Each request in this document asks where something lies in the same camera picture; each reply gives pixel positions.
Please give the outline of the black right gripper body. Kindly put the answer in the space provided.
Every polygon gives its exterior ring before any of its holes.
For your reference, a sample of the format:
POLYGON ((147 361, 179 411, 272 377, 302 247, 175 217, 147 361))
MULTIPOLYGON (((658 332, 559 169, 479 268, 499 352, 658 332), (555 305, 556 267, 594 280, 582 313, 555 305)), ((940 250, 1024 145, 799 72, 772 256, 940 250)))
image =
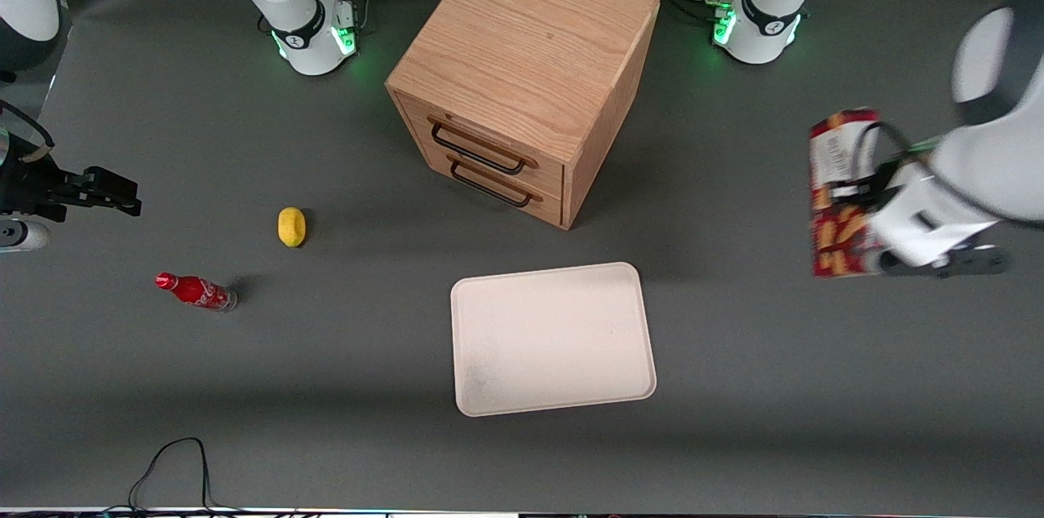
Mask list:
POLYGON ((1 214, 35 215, 52 222, 64 222, 67 206, 53 198, 66 184, 67 172, 50 157, 52 139, 41 145, 26 139, 1 141, 1 214))

